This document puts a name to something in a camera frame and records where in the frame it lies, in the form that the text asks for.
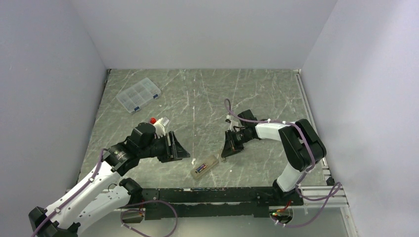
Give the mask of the white remote control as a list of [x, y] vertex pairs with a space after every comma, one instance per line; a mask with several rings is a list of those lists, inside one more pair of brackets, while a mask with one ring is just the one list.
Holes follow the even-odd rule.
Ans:
[[201, 179], [206, 173], [208, 173], [215, 165], [218, 164], [218, 158], [215, 155], [210, 155], [205, 158], [201, 163], [195, 166], [190, 174], [195, 180]]

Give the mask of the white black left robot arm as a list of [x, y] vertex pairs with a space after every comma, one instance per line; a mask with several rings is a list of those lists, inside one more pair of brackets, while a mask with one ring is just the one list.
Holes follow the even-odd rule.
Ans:
[[142, 122], [124, 141], [102, 149], [87, 176], [54, 203], [29, 213], [32, 236], [78, 237], [114, 209], [138, 206], [142, 188], [123, 178], [129, 170], [143, 158], [157, 157], [165, 163], [190, 157], [172, 131], [158, 132], [155, 124]]

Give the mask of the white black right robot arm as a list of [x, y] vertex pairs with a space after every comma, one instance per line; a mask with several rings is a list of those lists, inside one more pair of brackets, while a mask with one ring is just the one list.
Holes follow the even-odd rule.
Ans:
[[306, 173], [326, 156], [325, 145], [307, 119], [295, 122], [257, 120], [251, 110], [245, 110], [235, 117], [240, 123], [226, 119], [230, 127], [225, 132], [220, 156], [226, 158], [238, 154], [244, 149], [244, 144], [253, 139], [281, 142], [288, 163], [273, 182], [272, 198], [278, 205], [286, 204]]

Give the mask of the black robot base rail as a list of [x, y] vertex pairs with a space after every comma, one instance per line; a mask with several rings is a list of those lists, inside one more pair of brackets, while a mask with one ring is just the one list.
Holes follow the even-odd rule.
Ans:
[[125, 208], [141, 207], [145, 220], [178, 216], [252, 216], [268, 218], [274, 209], [302, 206], [298, 194], [280, 197], [272, 187], [237, 188], [145, 188]]

